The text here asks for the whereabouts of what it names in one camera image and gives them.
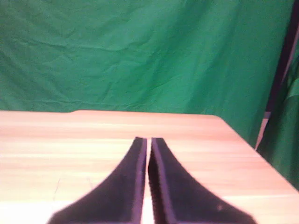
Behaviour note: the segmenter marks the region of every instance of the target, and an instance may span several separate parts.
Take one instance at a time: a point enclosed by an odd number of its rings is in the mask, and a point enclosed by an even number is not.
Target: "light wood surface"
[[[222,119],[100,111],[0,112],[0,224],[46,223],[103,181],[135,136],[163,137],[191,175],[258,223],[299,224],[298,192]],[[148,178],[142,222],[153,223]]]

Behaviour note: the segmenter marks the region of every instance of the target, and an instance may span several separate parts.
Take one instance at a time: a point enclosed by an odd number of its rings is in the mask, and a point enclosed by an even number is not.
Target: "green cloth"
[[[257,151],[299,190],[299,44]]]
[[[255,145],[293,0],[2,0],[0,109],[222,117]]]

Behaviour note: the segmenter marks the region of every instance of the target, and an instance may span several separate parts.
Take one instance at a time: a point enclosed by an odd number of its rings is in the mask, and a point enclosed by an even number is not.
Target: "black rubber piece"
[[[146,139],[136,137],[116,169],[98,187],[53,215],[49,224],[139,224],[146,167]]]
[[[256,224],[198,183],[162,138],[152,138],[148,171],[156,224]]]

